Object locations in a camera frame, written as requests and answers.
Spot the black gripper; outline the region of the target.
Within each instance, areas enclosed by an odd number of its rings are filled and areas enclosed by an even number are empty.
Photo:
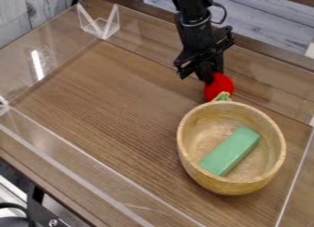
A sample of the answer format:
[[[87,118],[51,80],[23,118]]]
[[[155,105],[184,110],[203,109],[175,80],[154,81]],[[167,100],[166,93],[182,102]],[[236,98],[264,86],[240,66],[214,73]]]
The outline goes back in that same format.
[[[212,29],[210,18],[198,24],[186,24],[180,13],[175,25],[183,50],[172,64],[178,76],[184,79],[195,73],[207,84],[214,82],[214,73],[223,73],[223,53],[234,45],[231,26]]]

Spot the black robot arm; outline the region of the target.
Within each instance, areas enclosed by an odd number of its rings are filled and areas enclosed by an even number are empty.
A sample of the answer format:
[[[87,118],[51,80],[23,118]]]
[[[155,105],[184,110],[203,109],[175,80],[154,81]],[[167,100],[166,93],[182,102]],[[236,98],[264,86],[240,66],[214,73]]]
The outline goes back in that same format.
[[[172,62],[176,73],[182,79],[195,74],[210,85],[214,74],[223,73],[224,50],[234,45],[232,27],[212,28],[212,24],[223,23],[227,9],[215,0],[172,0],[172,4],[183,44]]]

